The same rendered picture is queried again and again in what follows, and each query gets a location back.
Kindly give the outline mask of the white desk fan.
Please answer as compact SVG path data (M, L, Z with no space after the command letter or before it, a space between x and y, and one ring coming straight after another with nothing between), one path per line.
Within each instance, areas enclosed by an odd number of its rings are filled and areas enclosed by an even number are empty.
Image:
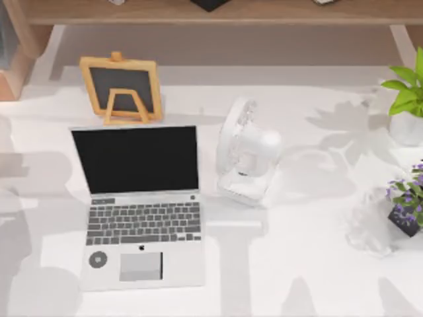
M253 99L234 101L221 126L215 157L220 194L251 206L262 204L283 149L278 131L255 124L256 108Z

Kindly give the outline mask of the silver open laptop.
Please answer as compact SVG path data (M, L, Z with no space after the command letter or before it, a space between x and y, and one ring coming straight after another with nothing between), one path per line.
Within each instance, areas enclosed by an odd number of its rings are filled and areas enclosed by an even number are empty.
M195 125L74 127L90 193L85 291L204 284Z

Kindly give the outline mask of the wooden framed blackboard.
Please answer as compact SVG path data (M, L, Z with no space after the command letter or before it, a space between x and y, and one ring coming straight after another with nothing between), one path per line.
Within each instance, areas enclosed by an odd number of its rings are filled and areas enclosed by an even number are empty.
M104 125L154 123L163 119L157 63L110 57L80 58L79 66L93 112Z

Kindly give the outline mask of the wooden shelf unit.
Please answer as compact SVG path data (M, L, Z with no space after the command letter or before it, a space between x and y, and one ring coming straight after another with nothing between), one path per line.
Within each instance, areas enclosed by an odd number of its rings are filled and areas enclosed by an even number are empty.
M191 0L0 0L25 56L49 85L81 85L81 55L122 50L154 59L168 85L229 84L225 68L386 65L423 47L423 0L229 0L206 12Z

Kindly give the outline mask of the black object on shelf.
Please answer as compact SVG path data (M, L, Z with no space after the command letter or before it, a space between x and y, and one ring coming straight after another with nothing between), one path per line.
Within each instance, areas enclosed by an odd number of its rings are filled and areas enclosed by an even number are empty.
M190 0L191 3L208 13L213 12L230 1L231 0Z

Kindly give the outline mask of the purple flowers in dark pot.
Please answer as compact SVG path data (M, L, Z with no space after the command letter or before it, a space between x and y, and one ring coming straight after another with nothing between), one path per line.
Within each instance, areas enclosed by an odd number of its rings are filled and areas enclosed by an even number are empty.
M423 230L423 159L412 165L409 179L391 180L386 196L393 204L388 220L408 237Z

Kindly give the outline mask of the green plant in white pot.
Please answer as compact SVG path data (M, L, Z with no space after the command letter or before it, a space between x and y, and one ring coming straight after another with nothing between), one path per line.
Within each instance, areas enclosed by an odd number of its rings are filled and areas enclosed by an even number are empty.
M381 83L382 87L397 91L388 111L389 133L401 145L423 147L423 48L417 48L414 68L389 69L397 76Z

